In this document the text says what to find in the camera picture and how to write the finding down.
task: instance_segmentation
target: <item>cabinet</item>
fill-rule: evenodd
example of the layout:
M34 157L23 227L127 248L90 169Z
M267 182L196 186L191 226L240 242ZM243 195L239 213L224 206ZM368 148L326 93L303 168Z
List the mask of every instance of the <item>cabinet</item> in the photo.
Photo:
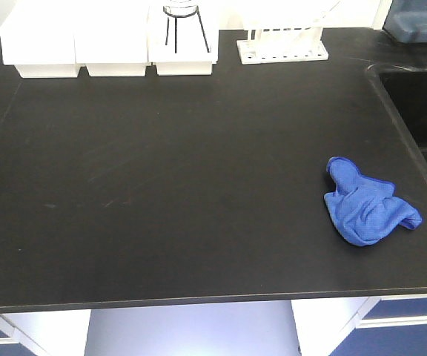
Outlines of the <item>cabinet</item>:
M90 313L0 314L0 356L83 356Z
M427 355L427 294L0 314L0 356L166 354Z
M291 304L302 356L427 355L427 294Z

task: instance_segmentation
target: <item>black countertop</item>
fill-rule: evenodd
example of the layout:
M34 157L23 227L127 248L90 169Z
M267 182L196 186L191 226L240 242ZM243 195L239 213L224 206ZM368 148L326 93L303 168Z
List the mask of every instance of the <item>black countertop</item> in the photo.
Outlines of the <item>black countertop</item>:
M324 62L19 78L0 54L0 312L427 293L427 185L367 79L427 45L327 30ZM416 231L347 244L331 156L397 184Z

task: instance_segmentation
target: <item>metal stand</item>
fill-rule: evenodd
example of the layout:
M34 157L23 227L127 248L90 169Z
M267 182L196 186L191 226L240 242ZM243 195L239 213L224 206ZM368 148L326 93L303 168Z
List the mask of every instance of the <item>metal stand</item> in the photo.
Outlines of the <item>metal stand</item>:
M183 15L176 15L173 10L176 9L175 7L170 6L164 6L162 10L164 13L168 16L168 25L166 29L166 42L165 45L168 45L168 39L169 39L169 25L170 25L170 17L174 18L174 53L177 53L177 19L185 19L187 17L191 17L197 14L197 17L199 18L200 23L200 29L202 30L202 35L204 36L204 43L205 43L205 49L207 50L207 53L210 53L211 50L208 47L207 43L207 36L205 35L204 30L204 24L202 23L202 17L200 16L199 6L195 5L192 7L193 11L191 13L183 14Z

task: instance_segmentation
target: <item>blue cloth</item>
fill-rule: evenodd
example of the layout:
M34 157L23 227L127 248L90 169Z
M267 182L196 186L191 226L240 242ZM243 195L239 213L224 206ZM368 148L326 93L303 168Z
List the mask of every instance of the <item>blue cloth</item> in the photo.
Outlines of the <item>blue cloth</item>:
M325 204L336 229L351 244L373 245L397 225L414 230L423 221L417 209L393 197L393 183L363 176L351 160L332 157L327 172L336 190L324 196Z

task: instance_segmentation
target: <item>white cabinet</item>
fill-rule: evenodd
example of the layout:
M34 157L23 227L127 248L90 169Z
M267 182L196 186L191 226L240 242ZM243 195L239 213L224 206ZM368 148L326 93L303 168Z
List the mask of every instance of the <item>white cabinet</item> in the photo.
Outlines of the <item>white cabinet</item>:
M83 356L90 310L0 314L0 356Z
M427 335L427 294L292 300L291 305L302 356L349 355L367 339L382 340L381 352L387 347L392 352L396 345L387 344L390 334L403 340L425 340Z
M23 78L77 77L69 1L20 0L1 26L3 62Z
M219 53L216 2L195 1L196 12L183 17L168 16L163 11L166 2L150 5L149 62L160 76L212 74Z
M91 76L144 76L148 65L147 1L78 1L76 61Z

